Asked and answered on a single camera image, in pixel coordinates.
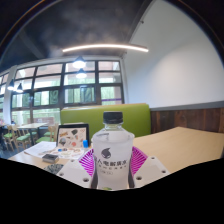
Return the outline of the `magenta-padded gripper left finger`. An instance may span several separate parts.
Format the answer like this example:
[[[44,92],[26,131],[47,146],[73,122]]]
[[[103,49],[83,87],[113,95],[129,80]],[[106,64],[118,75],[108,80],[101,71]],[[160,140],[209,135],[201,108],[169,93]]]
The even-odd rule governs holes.
[[[96,189],[97,175],[93,150],[88,150],[79,159],[69,160],[57,175],[81,187]]]

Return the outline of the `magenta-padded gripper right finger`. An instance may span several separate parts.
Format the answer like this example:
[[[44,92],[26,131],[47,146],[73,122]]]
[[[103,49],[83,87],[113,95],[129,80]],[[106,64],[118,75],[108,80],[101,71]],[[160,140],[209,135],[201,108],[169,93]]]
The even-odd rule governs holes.
[[[147,156],[137,147],[132,148],[128,184],[130,188],[140,188],[159,180],[170,172],[155,156]]]

